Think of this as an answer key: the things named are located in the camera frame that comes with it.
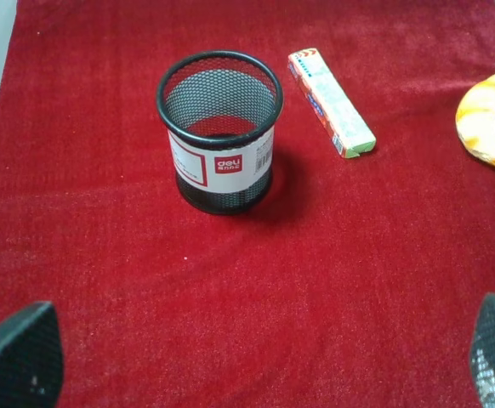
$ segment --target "red carpet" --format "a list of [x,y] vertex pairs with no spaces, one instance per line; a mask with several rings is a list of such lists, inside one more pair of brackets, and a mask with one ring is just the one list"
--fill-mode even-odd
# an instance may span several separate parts
[[[374,131],[338,157],[287,71],[317,47]],[[280,77],[249,214],[179,196],[156,86],[247,52]],[[0,320],[51,300],[60,407],[477,407],[495,170],[455,132],[495,72],[492,1],[20,1],[0,90]]]

